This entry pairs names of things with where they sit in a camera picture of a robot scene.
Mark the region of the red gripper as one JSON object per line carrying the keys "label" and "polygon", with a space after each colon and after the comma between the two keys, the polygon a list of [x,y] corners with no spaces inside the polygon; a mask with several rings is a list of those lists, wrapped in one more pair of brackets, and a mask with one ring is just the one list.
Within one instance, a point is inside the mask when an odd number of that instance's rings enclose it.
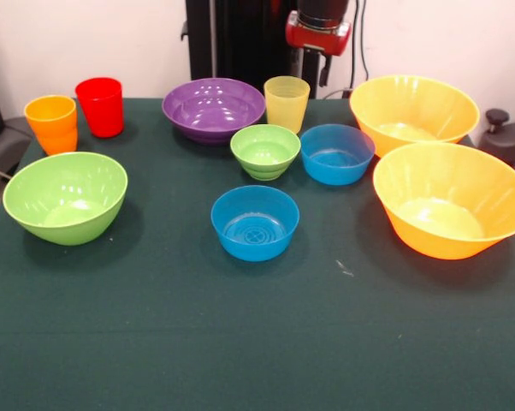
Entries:
{"label": "red gripper", "polygon": [[318,85],[328,84],[331,56],[340,56],[346,49],[352,33],[352,25],[342,22],[337,27],[315,28],[304,24],[298,11],[292,11],[287,18],[285,29],[287,43],[292,46],[290,52],[290,75],[301,77],[302,50],[300,48],[320,51],[324,65],[320,71]]}

